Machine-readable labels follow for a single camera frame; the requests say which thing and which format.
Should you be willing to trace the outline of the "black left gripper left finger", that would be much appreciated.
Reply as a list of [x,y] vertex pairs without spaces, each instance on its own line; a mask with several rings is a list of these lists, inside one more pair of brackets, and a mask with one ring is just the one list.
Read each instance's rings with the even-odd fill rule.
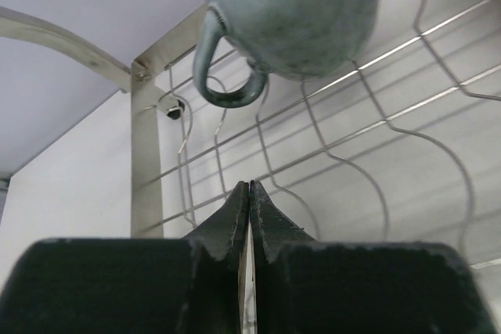
[[43,239],[1,293],[4,333],[239,333],[249,185],[179,239]]

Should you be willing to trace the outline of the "dark speckled grey mug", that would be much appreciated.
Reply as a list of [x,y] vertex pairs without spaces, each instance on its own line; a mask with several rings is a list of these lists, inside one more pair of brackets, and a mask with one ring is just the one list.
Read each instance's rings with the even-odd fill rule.
[[[193,61],[193,83],[209,103],[227,109],[258,99],[276,74],[291,81],[331,76],[369,42],[379,0],[205,0],[207,11]],[[233,92],[207,83],[218,44],[226,40],[250,75]]]

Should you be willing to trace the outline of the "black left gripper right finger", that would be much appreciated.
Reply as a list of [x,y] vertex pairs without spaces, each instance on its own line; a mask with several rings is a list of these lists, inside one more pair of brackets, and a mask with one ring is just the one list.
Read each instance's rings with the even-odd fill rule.
[[466,261],[439,242],[321,242],[249,188],[260,333],[494,333]]

